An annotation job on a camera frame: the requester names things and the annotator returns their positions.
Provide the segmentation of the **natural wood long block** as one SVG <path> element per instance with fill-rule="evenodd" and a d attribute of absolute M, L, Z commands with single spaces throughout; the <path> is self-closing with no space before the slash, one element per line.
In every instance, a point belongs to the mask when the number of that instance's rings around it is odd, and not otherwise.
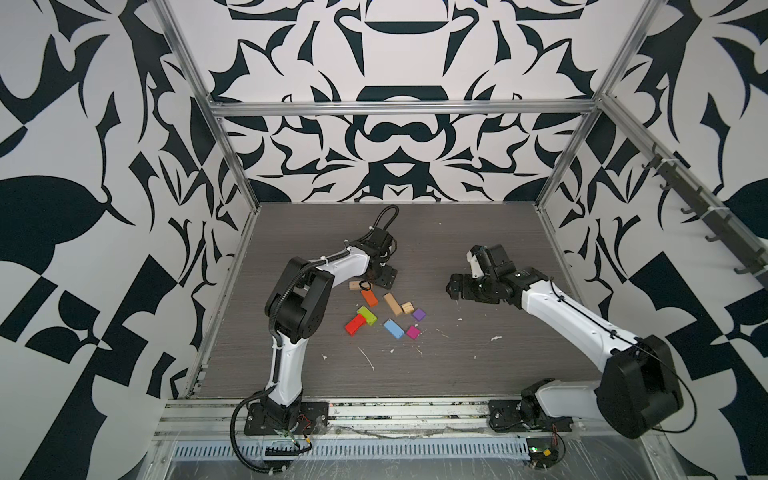
<path fill-rule="evenodd" d="M 348 286 L 352 291 L 369 291 L 371 289 L 370 283 L 363 280 L 350 281 Z"/>
<path fill-rule="evenodd" d="M 397 301 L 397 299 L 391 292 L 386 293 L 383 296 L 383 299 L 385 300 L 386 304 L 388 305 L 388 307 L 390 308 L 390 310 L 392 311 L 395 317 L 398 317 L 404 314 L 403 308 L 401 307 L 400 303 Z"/>

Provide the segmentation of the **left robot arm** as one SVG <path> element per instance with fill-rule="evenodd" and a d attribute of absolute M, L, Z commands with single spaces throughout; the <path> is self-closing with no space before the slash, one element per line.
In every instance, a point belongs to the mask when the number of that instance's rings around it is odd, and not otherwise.
<path fill-rule="evenodd" d="M 302 402 L 302 370 L 309 338 L 324 318 L 332 290 L 349 280 L 389 290 L 397 270 L 388 265 L 397 251 L 389 232 L 399 214 L 386 206 L 361 237 L 344 243 L 329 256 L 315 260 L 292 258 L 265 304 L 272 337 L 272 363 L 266 394 L 260 405 L 267 418 L 292 429 Z"/>

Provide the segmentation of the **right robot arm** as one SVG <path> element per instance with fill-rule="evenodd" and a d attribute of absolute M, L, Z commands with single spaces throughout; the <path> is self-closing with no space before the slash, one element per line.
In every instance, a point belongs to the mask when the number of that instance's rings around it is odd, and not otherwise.
<path fill-rule="evenodd" d="M 475 245 L 466 258 L 469 273 L 451 275 L 446 285 L 451 299 L 511 305 L 551 327 L 601 374 L 592 382 L 543 379 L 524 389 L 511 407 L 496 402 L 490 408 L 492 430 L 551 430 L 558 422 L 582 418 L 637 439 L 683 408 L 691 391 L 664 340 L 641 338 L 589 311 L 541 271 L 516 267 L 500 245 Z"/>

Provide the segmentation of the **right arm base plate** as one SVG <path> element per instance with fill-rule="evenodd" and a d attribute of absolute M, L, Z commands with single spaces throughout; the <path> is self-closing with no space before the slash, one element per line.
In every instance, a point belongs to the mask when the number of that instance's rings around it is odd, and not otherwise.
<path fill-rule="evenodd" d="M 488 425 L 496 433 L 565 431 L 570 432 L 571 417 L 551 417 L 535 399 L 491 400 Z"/>

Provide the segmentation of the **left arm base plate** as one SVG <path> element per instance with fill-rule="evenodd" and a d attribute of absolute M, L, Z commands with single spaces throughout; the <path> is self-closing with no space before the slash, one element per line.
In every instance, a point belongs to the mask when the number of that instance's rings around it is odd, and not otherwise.
<path fill-rule="evenodd" d="M 277 435 L 288 431 L 295 435 L 311 435 L 327 426 L 329 404 L 304 402 L 289 406 L 266 399 L 248 406 L 243 433 L 246 436 Z"/>

